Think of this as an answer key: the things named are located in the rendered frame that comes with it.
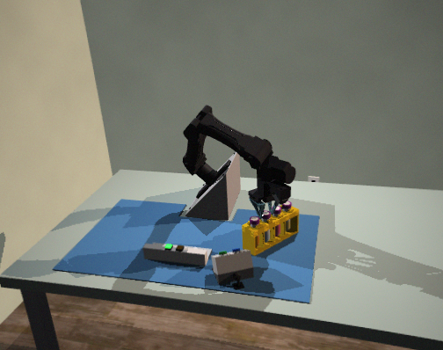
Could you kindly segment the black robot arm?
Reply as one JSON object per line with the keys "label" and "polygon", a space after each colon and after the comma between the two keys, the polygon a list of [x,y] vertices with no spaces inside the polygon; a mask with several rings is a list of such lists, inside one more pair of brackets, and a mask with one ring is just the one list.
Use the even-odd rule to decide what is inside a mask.
{"label": "black robot arm", "polygon": [[291,184],[294,181],[295,168],[289,162],[272,156],[272,145],[268,140],[241,133],[215,118],[211,106],[204,106],[183,134],[188,140],[183,164],[191,175],[196,174],[206,182],[198,192],[197,199],[225,172],[231,163],[229,160],[219,171],[215,171],[205,162],[207,159],[203,148],[207,136],[222,142],[240,157],[243,157],[243,160],[250,163],[251,168],[257,170],[258,178],[272,179],[270,181],[258,179],[258,194],[263,197],[272,195],[280,205],[286,203],[291,197],[291,186],[286,184]]}

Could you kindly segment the blue flat mat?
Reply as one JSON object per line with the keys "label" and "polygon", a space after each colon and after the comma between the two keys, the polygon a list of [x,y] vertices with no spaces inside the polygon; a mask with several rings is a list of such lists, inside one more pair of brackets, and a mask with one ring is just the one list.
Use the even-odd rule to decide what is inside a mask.
{"label": "blue flat mat", "polygon": [[[150,281],[309,303],[320,215],[300,215],[299,232],[251,254],[254,277],[219,285],[212,255],[243,250],[242,225],[256,210],[238,209],[233,221],[179,216],[186,204],[120,200],[52,269]],[[212,249],[205,266],[145,259],[146,244]]]}

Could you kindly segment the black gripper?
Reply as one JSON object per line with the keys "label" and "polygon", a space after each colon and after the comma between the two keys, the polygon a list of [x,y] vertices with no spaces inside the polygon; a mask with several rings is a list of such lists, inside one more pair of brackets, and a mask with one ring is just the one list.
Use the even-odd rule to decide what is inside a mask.
{"label": "black gripper", "polygon": [[[267,196],[267,197],[263,197],[260,194],[258,194],[258,179],[262,180],[262,181],[270,181],[272,179],[270,179],[270,180],[268,180],[268,179],[260,179],[260,178],[257,177],[257,188],[249,191],[249,196],[250,196],[251,204],[256,209],[258,217],[260,219],[262,219],[262,216],[263,216],[263,213],[264,213],[264,210],[265,210],[265,203],[268,202],[268,208],[269,208],[269,211],[271,212],[271,215],[273,215],[276,207],[279,204],[277,204],[277,202],[275,201],[275,199],[273,198],[272,195]],[[275,201],[275,203],[273,205],[273,208],[272,208],[272,201]],[[259,210],[258,210],[258,208],[259,208]]]}

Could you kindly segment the grey key desk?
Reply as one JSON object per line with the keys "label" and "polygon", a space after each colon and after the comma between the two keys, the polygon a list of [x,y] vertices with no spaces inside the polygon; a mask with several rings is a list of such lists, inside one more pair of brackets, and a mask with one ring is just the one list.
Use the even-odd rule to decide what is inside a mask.
{"label": "grey key desk", "polygon": [[237,280],[237,283],[233,283],[233,286],[235,289],[240,289],[244,288],[240,280],[254,277],[250,250],[240,250],[238,248],[232,250],[232,252],[219,252],[218,255],[211,256],[211,258],[212,269],[219,285]]}

